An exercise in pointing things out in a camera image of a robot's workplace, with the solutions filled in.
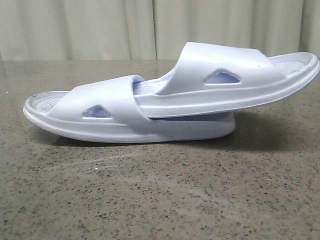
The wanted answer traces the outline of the light blue slipper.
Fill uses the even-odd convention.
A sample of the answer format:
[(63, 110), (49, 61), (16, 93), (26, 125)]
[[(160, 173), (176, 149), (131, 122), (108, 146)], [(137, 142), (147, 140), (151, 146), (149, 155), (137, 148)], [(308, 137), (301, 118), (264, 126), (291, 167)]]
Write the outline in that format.
[(190, 120), (155, 120), (137, 105), (130, 75), (80, 85), (71, 91), (47, 91), (29, 97), (25, 116), (48, 132), (81, 141), (150, 143), (204, 140), (234, 131), (232, 113)]
[(228, 112), (272, 103), (305, 87), (319, 72), (308, 52), (267, 57), (257, 49), (188, 42), (164, 76), (133, 84), (150, 118)]

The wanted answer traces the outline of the pale green curtain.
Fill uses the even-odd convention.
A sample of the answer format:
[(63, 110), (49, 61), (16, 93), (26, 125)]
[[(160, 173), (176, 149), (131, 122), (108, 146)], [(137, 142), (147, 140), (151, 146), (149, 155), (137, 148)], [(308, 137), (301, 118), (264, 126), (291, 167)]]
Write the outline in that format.
[(3, 0), (3, 60), (173, 60), (186, 42), (320, 52), (317, 0)]

